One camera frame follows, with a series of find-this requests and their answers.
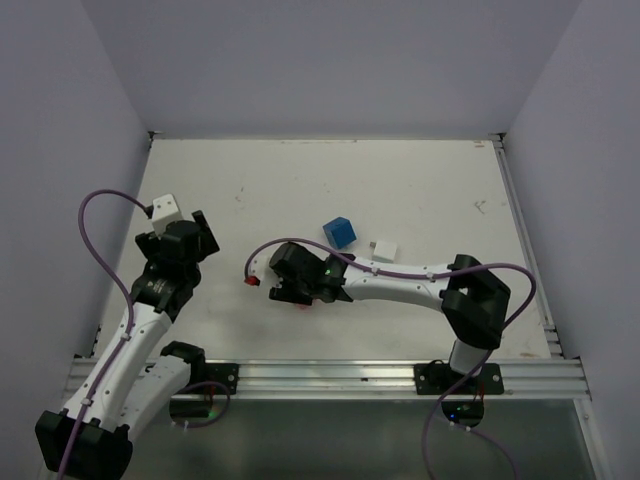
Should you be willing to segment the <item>dark blue cube socket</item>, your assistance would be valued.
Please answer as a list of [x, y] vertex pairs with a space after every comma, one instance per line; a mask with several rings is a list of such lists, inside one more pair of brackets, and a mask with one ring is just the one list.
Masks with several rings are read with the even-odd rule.
[[349, 219], [336, 217], [322, 227], [329, 245], [335, 250], [341, 250], [357, 239], [355, 230]]

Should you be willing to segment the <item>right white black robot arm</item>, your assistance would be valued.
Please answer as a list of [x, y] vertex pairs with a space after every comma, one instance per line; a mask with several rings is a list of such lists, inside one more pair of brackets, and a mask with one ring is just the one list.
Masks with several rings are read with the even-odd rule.
[[501, 344], [511, 290], [469, 255], [458, 254], [449, 264], [407, 266], [340, 253], [321, 259], [286, 242], [269, 268], [280, 280], [270, 290], [272, 300], [307, 306], [316, 300], [384, 300], [442, 313], [455, 334], [445, 379], [457, 392], [480, 382], [477, 364]]

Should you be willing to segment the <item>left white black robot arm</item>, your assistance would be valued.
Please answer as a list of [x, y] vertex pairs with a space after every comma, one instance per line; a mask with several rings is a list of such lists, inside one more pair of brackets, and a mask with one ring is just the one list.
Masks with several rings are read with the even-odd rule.
[[43, 412], [35, 426], [44, 463], [59, 476], [121, 478], [135, 440], [171, 396], [207, 383], [204, 351], [194, 345], [172, 342], [146, 364], [199, 285], [200, 263], [220, 249], [204, 214], [172, 220], [136, 243], [145, 268], [104, 355], [62, 409]]

